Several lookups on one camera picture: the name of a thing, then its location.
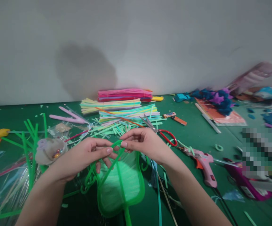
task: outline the left hand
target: left hand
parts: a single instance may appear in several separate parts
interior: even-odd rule
[[[115,159],[117,154],[113,152],[113,143],[106,139],[86,138],[78,145],[71,148],[59,159],[57,159],[47,171],[53,175],[54,180],[72,180],[77,173],[84,170],[92,162],[97,161],[96,171],[100,173],[101,164],[98,161],[102,159],[106,166],[111,166],[109,158]]]

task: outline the hand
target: hand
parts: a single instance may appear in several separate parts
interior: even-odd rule
[[[174,152],[164,143],[164,141],[150,128],[131,129],[120,137],[123,142],[121,146],[126,148],[126,152],[133,150],[142,152],[158,164],[170,164]]]
[[[59,157],[47,171],[50,171],[55,180],[72,180],[77,173],[88,167],[92,162],[96,163],[96,172],[100,173],[102,159],[106,166],[111,166],[109,158],[115,159],[117,154],[113,152],[112,142],[99,138],[86,138],[78,145],[71,148]]]

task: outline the forearm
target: forearm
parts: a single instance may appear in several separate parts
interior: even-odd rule
[[[164,168],[192,225],[231,225],[187,166],[176,155],[172,162]]]
[[[31,190],[16,225],[56,225],[65,185],[47,170]]]

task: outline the white wall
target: white wall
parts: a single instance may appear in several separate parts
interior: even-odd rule
[[[269,0],[0,0],[0,105],[221,88],[263,60]]]

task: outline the pixelated area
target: pixelated area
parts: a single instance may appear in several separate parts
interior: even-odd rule
[[[243,128],[243,175],[272,176],[272,128]]]

